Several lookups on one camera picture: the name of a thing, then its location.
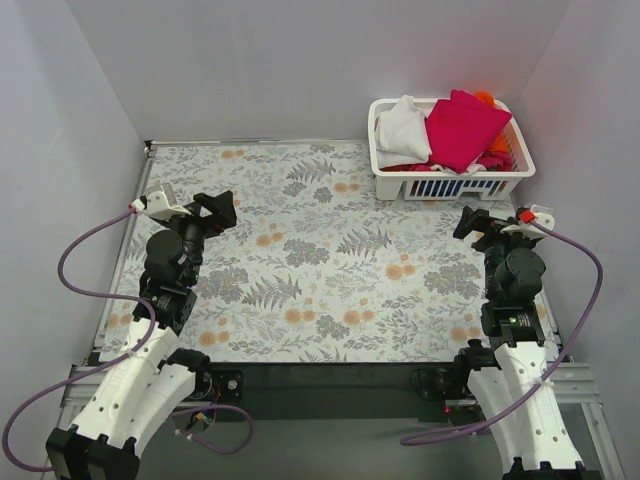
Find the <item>white t shirt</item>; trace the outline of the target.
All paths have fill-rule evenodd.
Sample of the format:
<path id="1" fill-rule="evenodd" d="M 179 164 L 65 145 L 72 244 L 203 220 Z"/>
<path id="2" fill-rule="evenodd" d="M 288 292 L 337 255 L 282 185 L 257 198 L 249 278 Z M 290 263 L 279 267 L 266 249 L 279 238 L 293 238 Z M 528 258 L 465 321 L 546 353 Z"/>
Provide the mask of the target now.
<path id="1" fill-rule="evenodd" d="M 401 97 L 391 109 L 376 115 L 374 141 L 380 169 L 428 162 L 432 149 L 425 120 L 423 111 L 408 95 Z"/>

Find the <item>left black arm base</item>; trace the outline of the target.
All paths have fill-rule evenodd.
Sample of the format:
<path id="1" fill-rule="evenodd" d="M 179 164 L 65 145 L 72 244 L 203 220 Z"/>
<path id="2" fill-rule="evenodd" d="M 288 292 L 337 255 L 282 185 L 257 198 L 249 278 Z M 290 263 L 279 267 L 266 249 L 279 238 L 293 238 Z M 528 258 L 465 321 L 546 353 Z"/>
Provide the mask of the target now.
<path id="1" fill-rule="evenodd" d="M 190 400 L 233 403 L 242 398 L 244 373 L 241 370 L 213 369 L 196 373 Z"/>

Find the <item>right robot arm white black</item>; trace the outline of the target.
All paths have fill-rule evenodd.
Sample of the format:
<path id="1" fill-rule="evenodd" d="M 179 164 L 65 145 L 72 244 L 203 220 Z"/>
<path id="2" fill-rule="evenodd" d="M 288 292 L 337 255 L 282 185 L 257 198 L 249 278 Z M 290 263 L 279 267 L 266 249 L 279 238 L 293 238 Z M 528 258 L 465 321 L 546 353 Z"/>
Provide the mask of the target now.
<path id="1" fill-rule="evenodd" d="M 553 227 L 551 210 L 539 206 L 520 208 L 506 220 L 465 207 L 454 230 L 457 239 L 481 235 L 473 247 L 484 256 L 481 324 L 490 345 L 472 341 L 461 350 L 452 383 L 478 401 L 506 479 L 600 476 L 584 464 L 564 424 L 535 305 L 546 265 L 534 248 Z"/>

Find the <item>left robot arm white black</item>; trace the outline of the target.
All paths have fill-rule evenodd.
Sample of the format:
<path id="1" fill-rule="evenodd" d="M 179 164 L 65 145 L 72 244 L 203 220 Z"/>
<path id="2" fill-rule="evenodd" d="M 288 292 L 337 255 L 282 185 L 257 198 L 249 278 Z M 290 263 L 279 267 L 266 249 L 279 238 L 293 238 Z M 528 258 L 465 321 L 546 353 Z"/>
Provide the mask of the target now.
<path id="1" fill-rule="evenodd" d="M 160 225 L 146 244 L 139 300 L 121 361 L 108 366 L 96 392 L 65 429 L 46 442 L 58 479 L 133 479 L 156 430 L 186 397 L 205 398 L 213 386 L 207 355 L 176 348 L 197 296 L 193 290 L 207 239 L 237 223 L 233 194 L 194 195 L 176 204 L 169 185 L 134 205 Z"/>

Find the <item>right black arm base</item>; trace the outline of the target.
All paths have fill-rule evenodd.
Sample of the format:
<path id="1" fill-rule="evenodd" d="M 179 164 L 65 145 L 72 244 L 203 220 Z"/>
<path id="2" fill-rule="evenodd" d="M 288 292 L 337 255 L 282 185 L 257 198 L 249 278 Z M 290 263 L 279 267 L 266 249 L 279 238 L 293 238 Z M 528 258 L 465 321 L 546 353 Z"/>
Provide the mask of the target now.
<path id="1" fill-rule="evenodd" d="M 445 367 L 415 369 L 409 375 L 409 384 L 423 400 L 466 400 L 472 397 L 463 378 Z"/>

